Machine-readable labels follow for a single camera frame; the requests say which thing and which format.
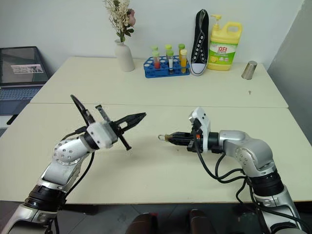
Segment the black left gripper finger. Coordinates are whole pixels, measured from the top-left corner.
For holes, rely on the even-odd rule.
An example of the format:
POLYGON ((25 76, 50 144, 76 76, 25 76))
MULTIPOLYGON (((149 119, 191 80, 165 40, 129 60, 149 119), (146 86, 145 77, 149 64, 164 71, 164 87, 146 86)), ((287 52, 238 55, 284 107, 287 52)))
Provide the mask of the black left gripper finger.
POLYGON ((121 128, 121 132, 125 133, 126 131, 138 125, 144 118, 145 116, 125 116, 118 120, 118 125, 121 126, 122 123, 127 124, 126 127, 121 128))
POLYGON ((137 114, 131 114, 127 115, 119 120, 115 121, 115 124, 120 125, 124 122, 126 122, 128 125, 137 125, 139 124, 144 118, 146 117, 146 113, 137 113, 137 114))

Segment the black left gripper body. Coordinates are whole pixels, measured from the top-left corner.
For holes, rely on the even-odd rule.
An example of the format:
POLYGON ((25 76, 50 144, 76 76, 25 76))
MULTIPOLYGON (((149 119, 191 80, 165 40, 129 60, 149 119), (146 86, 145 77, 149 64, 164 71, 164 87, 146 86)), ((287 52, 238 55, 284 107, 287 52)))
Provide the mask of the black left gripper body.
POLYGON ((100 112, 100 114, 102 115, 103 119, 110 125, 110 127, 112 128, 112 130, 115 133, 115 135, 120 139, 120 141, 125 146, 126 150, 127 151, 130 150, 132 147, 127 143, 127 141, 123 137, 123 133, 122 133, 121 127, 119 125, 117 125, 116 122, 113 122, 113 121, 110 120, 110 118, 108 117, 108 115, 106 114, 106 112, 104 111, 104 109, 103 109, 103 107, 101 105, 97 105, 95 108, 100 112))

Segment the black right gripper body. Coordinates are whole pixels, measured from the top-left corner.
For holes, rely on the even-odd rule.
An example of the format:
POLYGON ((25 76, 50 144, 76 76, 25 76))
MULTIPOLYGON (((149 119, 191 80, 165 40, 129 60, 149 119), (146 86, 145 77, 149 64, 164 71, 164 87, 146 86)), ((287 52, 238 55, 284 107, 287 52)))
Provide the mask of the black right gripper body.
POLYGON ((203 131, 201 130, 202 124, 199 120, 195 120, 192 125, 192 130, 190 132, 191 140, 187 146, 187 151, 194 153, 203 152, 203 131))

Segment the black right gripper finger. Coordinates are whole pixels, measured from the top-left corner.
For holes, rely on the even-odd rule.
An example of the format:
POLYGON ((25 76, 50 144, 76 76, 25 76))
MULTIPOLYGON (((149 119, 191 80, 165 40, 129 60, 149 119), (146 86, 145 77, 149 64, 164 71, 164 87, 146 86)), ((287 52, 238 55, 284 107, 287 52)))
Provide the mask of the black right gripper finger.
POLYGON ((169 142, 174 145, 179 146, 188 146, 190 144, 190 139, 180 139, 180 138, 171 138, 169 139, 169 142))
POLYGON ((175 132, 171 134, 174 139, 192 139, 193 135, 187 132, 175 132))

